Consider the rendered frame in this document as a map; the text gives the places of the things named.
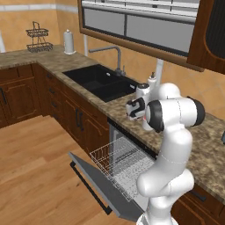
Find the white soap dispenser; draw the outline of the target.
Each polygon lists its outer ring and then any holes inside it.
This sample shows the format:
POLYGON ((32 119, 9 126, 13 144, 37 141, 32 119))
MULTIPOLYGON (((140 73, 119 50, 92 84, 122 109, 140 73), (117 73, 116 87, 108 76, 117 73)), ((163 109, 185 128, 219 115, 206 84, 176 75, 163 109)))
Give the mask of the white soap dispenser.
POLYGON ((153 90, 156 87, 156 75, 155 73, 152 73, 148 78, 148 84, 151 90, 153 90))

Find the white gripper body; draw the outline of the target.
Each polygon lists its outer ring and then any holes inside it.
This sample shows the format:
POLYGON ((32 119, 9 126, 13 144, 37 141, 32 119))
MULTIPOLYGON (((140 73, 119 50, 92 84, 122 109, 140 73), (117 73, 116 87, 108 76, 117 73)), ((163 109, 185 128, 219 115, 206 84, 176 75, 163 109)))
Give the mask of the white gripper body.
POLYGON ((146 131, 152 130, 152 127, 148 124, 148 122, 146 121, 146 118, 142 119, 142 128, 146 131))

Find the dark brown wall cupboard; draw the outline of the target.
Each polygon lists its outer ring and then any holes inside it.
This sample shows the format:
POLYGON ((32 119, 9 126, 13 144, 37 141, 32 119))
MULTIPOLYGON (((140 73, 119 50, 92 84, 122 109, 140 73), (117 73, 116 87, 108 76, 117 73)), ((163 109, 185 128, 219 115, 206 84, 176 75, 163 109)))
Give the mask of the dark brown wall cupboard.
POLYGON ((200 0, 187 62, 225 75, 225 0, 200 0))

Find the white post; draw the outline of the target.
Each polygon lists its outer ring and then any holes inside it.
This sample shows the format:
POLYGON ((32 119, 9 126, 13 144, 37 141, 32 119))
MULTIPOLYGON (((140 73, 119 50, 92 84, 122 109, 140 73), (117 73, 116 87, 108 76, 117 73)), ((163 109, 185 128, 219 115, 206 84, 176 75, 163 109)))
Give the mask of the white post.
POLYGON ((162 72, 163 72, 163 60, 162 59, 157 59, 156 60, 156 86, 159 86, 161 83, 161 78, 162 78, 162 72))
POLYGON ((5 53, 4 39, 0 30, 0 53, 5 53))
POLYGON ((88 41, 87 41, 87 35, 83 35, 83 45, 84 45, 84 55, 88 56, 89 50, 88 50, 88 41))

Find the grey dishwasher door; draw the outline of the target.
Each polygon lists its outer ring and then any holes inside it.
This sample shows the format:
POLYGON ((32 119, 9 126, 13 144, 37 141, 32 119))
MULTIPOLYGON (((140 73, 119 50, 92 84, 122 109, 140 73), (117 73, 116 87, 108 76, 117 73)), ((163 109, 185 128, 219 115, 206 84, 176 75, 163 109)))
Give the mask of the grey dishwasher door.
POLYGON ((99 169, 96 169, 71 152, 69 152, 69 157, 106 206, 109 206, 119 218, 137 222, 138 218, 143 214, 143 210, 133 200, 127 201, 99 169))

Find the brown cupboard door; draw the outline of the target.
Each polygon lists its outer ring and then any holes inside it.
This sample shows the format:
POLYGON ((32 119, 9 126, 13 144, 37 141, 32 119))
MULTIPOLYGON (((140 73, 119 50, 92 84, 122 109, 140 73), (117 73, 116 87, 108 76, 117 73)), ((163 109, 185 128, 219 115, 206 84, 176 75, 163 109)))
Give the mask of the brown cupboard door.
POLYGON ((215 219, 185 195, 174 204, 171 215, 179 225, 225 225, 225 220, 215 219))
POLYGON ((80 127, 76 125, 76 108, 78 105, 70 98, 63 97, 63 110, 66 120, 66 128, 72 138, 78 143, 81 143, 80 127))
POLYGON ((91 152, 105 146, 109 142, 109 129, 101 126, 88 113, 83 113, 83 149, 89 156, 91 152))
POLYGON ((41 115, 40 101, 34 80, 0 84, 7 105, 0 93, 0 128, 41 115))

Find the brown drawer front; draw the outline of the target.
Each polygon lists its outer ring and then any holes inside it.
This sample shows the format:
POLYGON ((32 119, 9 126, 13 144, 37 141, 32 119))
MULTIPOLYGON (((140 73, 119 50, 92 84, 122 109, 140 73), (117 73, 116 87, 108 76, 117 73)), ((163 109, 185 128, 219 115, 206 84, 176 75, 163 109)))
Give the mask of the brown drawer front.
POLYGON ((50 98, 50 105, 54 111, 63 113, 62 104, 56 98, 50 98), (52 106, 52 104, 51 104, 52 101, 57 104, 57 108, 52 106))
POLYGON ((47 92, 48 94, 52 97, 52 98, 56 98, 58 101, 61 101, 62 100, 62 94, 61 92, 59 91, 59 89, 57 87, 55 87, 54 85, 52 84, 47 84, 47 92), (54 94, 52 94, 51 92, 49 92, 49 88, 51 88, 52 90, 54 90, 54 94))
POLYGON ((22 80, 34 80, 33 69, 31 65, 0 69, 0 84, 22 80))
POLYGON ((202 202, 197 197, 187 192, 185 196, 195 202, 199 207, 203 208, 205 212, 210 213, 215 219, 220 221, 225 220, 225 205, 223 205, 219 200, 217 200, 213 195, 205 191, 202 187, 195 184, 193 191, 199 193, 202 196, 206 196, 207 199, 202 202))
POLYGON ((52 84, 52 85, 54 85, 57 88, 60 88, 62 86, 62 82, 56 76, 54 76, 52 73, 50 73, 48 71, 45 71, 45 78, 46 78, 47 83, 52 84), (51 79, 51 80, 48 79, 46 77, 47 73, 52 75, 53 79, 51 79))
POLYGON ((64 118, 61 116, 61 114, 59 112, 56 111, 52 111, 51 112, 51 116, 57 120, 57 122, 62 126, 65 127, 65 123, 64 123, 64 118))

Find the dishwasher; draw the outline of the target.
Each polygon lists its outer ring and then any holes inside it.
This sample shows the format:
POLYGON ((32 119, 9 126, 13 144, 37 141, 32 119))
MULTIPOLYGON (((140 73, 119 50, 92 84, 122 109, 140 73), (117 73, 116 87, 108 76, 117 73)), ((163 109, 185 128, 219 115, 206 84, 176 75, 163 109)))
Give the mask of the dishwasher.
MULTIPOLYGON (((125 137, 129 141, 131 141, 138 149, 141 149, 143 152, 145 152, 148 156, 151 156, 154 160, 156 160, 156 154, 154 151, 152 151, 149 147, 144 145, 141 141, 139 141, 136 137, 134 137, 132 134, 130 134, 128 131, 126 131, 124 128, 122 128, 119 124, 114 122, 111 119, 107 119, 107 122, 109 124, 109 136, 110 136, 110 142, 113 142, 120 137, 125 137)), ((139 205, 136 203, 142 210, 146 210, 148 205, 149 199, 147 198, 147 201, 145 201, 144 205, 139 205)))

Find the grey sink tap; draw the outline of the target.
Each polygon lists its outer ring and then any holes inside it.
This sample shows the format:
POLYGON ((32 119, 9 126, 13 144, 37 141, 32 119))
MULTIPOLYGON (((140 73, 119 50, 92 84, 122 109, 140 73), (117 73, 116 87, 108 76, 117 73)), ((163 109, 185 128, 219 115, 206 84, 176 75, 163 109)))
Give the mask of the grey sink tap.
POLYGON ((115 70, 117 76, 125 76, 126 72, 124 71, 124 68, 120 67, 120 61, 121 61, 121 51, 120 48, 117 46, 107 46, 107 47, 98 47, 94 49, 90 49, 90 53, 105 51, 105 50, 111 50, 116 49, 117 50, 117 68, 115 70))

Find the black kitchen sink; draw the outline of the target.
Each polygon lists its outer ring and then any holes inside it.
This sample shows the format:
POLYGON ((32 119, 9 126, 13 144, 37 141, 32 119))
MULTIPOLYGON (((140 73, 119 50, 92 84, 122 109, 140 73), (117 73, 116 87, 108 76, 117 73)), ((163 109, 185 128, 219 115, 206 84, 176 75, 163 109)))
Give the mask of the black kitchen sink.
POLYGON ((64 71, 63 74, 104 102, 135 93, 138 83, 100 64, 64 71))

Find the white paper towel roll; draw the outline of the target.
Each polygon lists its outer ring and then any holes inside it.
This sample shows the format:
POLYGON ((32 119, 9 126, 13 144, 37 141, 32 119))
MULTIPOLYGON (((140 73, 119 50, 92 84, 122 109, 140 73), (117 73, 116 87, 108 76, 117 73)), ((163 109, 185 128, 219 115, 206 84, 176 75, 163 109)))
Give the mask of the white paper towel roll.
POLYGON ((63 33, 63 44, 65 54, 74 54, 76 52, 74 49, 73 33, 69 29, 63 33))

